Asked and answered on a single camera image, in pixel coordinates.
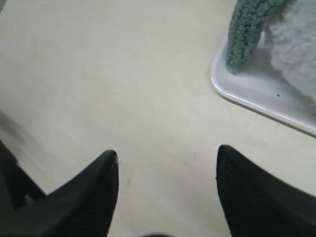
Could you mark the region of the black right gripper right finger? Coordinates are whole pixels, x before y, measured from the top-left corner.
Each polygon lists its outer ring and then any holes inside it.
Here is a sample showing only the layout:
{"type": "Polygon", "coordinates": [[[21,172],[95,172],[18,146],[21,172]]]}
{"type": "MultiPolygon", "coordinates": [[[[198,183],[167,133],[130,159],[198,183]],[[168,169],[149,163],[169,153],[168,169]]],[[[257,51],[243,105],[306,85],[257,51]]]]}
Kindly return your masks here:
{"type": "Polygon", "coordinates": [[[229,145],[217,153],[218,197],[233,237],[314,237],[316,198],[229,145]]]}

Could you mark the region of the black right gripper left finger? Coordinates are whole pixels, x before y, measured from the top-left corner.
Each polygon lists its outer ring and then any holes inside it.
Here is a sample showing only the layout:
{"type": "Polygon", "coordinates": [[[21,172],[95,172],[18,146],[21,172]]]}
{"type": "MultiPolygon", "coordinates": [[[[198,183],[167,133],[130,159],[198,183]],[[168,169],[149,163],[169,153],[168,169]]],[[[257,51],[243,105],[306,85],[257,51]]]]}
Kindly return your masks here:
{"type": "Polygon", "coordinates": [[[118,157],[105,151],[50,194],[5,151],[0,157],[3,237],[105,237],[119,192],[118,157]]]}

